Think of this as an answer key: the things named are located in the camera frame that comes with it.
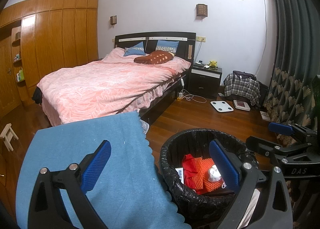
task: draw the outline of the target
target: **black garbage bag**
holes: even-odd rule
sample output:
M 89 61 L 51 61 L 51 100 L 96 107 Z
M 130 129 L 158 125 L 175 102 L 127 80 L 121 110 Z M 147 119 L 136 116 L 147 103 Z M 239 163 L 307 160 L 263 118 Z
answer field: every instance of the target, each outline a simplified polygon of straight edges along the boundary
M 172 199 L 178 206 L 178 212 L 185 217 L 186 223 L 193 227 L 204 226 L 219 220 L 234 198 L 232 192 L 227 195 L 198 195 L 181 183 L 175 170 L 182 167 L 182 159 L 189 153 L 195 158 L 210 158 L 209 144 L 213 139 L 218 139 L 228 152 L 236 154 L 243 163 L 248 162 L 258 167 L 254 153 L 247 149 L 244 142 L 221 131 L 190 129 L 169 138 L 160 152 L 161 174 Z

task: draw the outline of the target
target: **power outlet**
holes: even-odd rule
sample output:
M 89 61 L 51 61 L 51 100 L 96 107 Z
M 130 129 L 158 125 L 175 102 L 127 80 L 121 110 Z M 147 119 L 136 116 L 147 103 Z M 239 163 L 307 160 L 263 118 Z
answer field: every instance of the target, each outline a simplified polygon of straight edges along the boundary
M 205 36 L 197 36 L 197 37 L 196 37 L 196 41 L 198 41 L 198 42 L 201 42 L 201 41 L 202 41 L 202 42 L 205 42 L 206 39 L 207 39 L 207 38 L 206 38 Z

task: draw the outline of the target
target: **dark wooden headboard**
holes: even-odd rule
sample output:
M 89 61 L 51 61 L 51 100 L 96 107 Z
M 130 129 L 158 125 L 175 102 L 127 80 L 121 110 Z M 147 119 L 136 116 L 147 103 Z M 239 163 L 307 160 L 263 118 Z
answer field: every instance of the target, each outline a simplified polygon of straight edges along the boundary
M 115 47 L 132 47 L 143 42 L 146 54 L 156 50 L 158 40 L 179 41 L 176 56 L 193 65 L 196 33 L 191 32 L 145 32 L 116 36 Z

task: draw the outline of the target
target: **pink comforter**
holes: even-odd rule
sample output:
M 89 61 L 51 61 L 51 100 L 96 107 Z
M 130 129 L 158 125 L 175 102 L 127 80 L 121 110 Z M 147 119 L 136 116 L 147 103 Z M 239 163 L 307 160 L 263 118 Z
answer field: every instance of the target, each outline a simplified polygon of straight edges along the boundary
M 62 68 L 46 75 L 38 87 L 62 124 L 149 107 L 172 80 L 190 67 L 175 57 L 161 65 L 134 63 L 113 49 L 101 61 Z

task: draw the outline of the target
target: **dark curtain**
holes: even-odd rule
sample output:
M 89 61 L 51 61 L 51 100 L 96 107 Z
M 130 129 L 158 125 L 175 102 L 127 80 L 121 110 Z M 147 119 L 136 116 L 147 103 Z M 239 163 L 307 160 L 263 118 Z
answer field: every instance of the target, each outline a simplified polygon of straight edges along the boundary
M 312 80 L 320 70 L 320 17 L 311 0 L 275 0 L 278 37 L 265 101 L 272 121 L 317 128 Z M 284 145 L 290 137 L 279 135 Z

